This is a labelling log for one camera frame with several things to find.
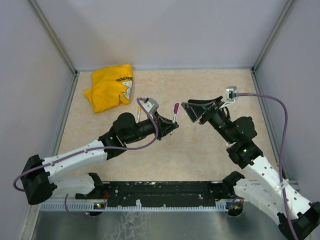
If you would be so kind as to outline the white pen red marks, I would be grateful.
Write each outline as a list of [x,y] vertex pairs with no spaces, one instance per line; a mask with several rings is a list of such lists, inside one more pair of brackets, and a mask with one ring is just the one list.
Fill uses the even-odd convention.
[[172,118],[172,123],[176,122],[176,118],[177,118],[177,112],[174,112],[173,118]]

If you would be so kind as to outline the purple pen cap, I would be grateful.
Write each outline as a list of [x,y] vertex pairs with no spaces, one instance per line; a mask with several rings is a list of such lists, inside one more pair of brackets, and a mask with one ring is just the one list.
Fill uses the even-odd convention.
[[178,113],[178,109],[179,109],[179,103],[175,103],[174,104],[174,108],[173,108],[173,113],[176,115]]

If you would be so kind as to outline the white pen yellow tip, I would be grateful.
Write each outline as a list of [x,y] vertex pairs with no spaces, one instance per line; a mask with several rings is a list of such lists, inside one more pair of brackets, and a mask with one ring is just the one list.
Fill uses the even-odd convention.
[[141,117],[141,110],[138,110],[137,119],[136,119],[137,123],[140,121],[140,117]]

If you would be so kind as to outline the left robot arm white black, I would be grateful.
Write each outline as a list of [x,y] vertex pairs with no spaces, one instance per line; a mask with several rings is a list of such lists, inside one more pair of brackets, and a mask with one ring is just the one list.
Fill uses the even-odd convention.
[[128,144],[150,135],[154,136],[153,142],[161,140],[178,127],[176,121],[157,112],[141,122],[136,122],[132,113],[122,113],[107,133],[83,147],[52,157],[40,158],[37,154],[29,157],[22,173],[16,178],[22,183],[20,191],[25,193],[29,205],[38,205],[57,196],[97,199],[104,192],[97,173],[90,172],[78,177],[68,174],[118,157],[129,150]]

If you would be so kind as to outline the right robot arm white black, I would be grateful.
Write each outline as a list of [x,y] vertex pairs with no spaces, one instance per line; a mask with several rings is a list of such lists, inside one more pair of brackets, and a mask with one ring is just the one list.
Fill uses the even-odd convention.
[[288,240],[304,240],[320,224],[320,203],[310,202],[284,179],[282,170],[275,170],[261,149],[253,142],[257,136],[251,117],[231,121],[224,108],[233,104],[238,93],[229,93],[212,100],[190,99],[181,106],[192,122],[210,125],[230,144],[226,149],[233,163],[254,177],[251,183],[234,171],[223,179],[223,192],[229,198],[241,198],[268,215]]

